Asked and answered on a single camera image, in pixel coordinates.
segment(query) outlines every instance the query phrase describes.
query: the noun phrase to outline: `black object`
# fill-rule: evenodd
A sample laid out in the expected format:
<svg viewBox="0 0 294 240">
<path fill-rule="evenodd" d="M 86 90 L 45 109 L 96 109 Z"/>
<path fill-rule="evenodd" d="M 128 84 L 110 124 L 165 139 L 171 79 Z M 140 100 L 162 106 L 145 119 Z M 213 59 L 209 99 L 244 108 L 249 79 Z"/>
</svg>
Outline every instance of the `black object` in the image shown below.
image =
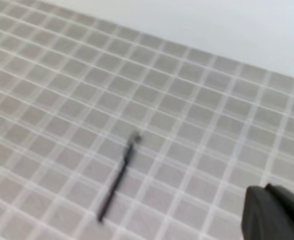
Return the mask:
<svg viewBox="0 0 294 240">
<path fill-rule="evenodd" d="M 127 166 L 130 164 L 130 162 L 133 158 L 133 155 L 135 153 L 135 145 L 138 144 L 141 141 L 141 139 L 142 138 L 139 135 L 139 133 L 134 132 L 128 140 L 127 148 L 125 149 L 124 155 L 123 155 L 123 164 L 121 166 L 121 169 L 120 169 L 117 177 L 113 181 L 113 183 L 109 189 L 109 192 L 105 198 L 105 201 L 103 202 L 103 204 L 100 208 L 100 211 L 98 213 L 97 219 L 100 223 L 102 223 L 104 221 L 104 217 L 107 214 L 109 207 L 114 199 L 115 193 L 116 193 L 118 187 L 120 186 L 120 184 L 123 180 L 123 177 L 126 173 Z"/>
<path fill-rule="evenodd" d="M 248 187 L 241 228 L 245 240 L 294 240 L 294 194 L 271 184 Z"/>
</svg>

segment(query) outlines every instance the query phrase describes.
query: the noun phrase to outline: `black stick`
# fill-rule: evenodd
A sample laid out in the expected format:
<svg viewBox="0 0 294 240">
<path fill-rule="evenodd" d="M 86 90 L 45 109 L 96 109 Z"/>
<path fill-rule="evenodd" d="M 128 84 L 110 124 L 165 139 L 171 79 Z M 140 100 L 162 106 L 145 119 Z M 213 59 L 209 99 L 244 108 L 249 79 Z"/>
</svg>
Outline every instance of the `black stick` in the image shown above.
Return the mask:
<svg viewBox="0 0 294 240">
<path fill-rule="evenodd" d="M 98 213 L 97 219 L 100 223 L 103 222 L 104 217 L 107 214 L 109 207 L 114 199 L 115 193 L 123 181 L 123 177 L 126 173 L 127 166 L 131 162 L 132 157 L 135 153 L 135 144 L 140 142 L 140 140 L 141 140 L 141 137 L 137 132 L 133 133 L 132 136 L 130 137 L 130 139 L 128 140 L 128 146 L 124 152 L 123 164 L 121 166 L 121 169 L 120 169 L 117 177 L 113 181 L 113 183 L 109 189 L 108 195 L 106 196 L 105 201 L 103 202 L 102 207 Z"/>
</svg>

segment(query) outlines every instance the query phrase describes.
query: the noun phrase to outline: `white wall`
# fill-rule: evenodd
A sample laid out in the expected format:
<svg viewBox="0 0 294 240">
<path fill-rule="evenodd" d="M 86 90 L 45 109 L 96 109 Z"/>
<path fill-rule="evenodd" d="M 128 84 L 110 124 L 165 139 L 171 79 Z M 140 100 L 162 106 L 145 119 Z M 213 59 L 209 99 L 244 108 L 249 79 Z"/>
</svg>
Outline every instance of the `white wall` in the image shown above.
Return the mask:
<svg viewBox="0 0 294 240">
<path fill-rule="evenodd" d="M 294 0 L 47 0 L 294 77 Z"/>
</svg>

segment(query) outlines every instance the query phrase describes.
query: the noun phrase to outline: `floor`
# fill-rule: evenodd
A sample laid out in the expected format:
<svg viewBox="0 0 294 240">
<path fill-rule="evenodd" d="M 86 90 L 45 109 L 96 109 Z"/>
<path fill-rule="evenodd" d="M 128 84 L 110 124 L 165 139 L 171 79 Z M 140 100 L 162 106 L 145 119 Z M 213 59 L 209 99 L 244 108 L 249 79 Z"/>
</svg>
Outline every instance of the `floor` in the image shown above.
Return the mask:
<svg viewBox="0 0 294 240">
<path fill-rule="evenodd" d="M 269 182 L 294 192 L 293 78 L 0 0 L 0 240 L 241 240 L 246 187 Z"/>
</svg>

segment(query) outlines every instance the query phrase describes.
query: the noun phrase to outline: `blurry black handle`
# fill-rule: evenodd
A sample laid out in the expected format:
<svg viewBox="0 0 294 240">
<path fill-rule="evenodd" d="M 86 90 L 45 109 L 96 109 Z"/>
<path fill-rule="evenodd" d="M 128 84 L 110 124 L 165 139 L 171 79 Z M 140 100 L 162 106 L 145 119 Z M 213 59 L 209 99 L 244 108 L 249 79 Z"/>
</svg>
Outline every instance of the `blurry black handle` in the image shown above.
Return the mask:
<svg viewBox="0 0 294 240">
<path fill-rule="evenodd" d="M 98 221 L 100 223 L 103 222 L 104 220 L 104 217 L 105 215 L 107 214 L 108 210 L 109 210 L 109 207 L 114 199 L 114 196 L 115 196 L 115 193 L 118 189 L 118 187 L 120 186 L 120 184 L 122 183 L 123 181 L 123 177 L 126 173 L 126 170 L 127 170 L 127 165 L 130 163 L 131 159 L 132 159 L 132 155 L 134 153 L 134 144 L 131 144 L 125 155 L 124 155 L 124 158 L 123 158 L 123 164 L 122 164 L 122 167 L 117 175 L 117 177 L 115 178 L 115 180 L 113 181 L 110 189 L 109 189 L 109 193 L 107 195 L 107 198 L 105 199 L 99 213 L 98 213 Z"/>
</svg>

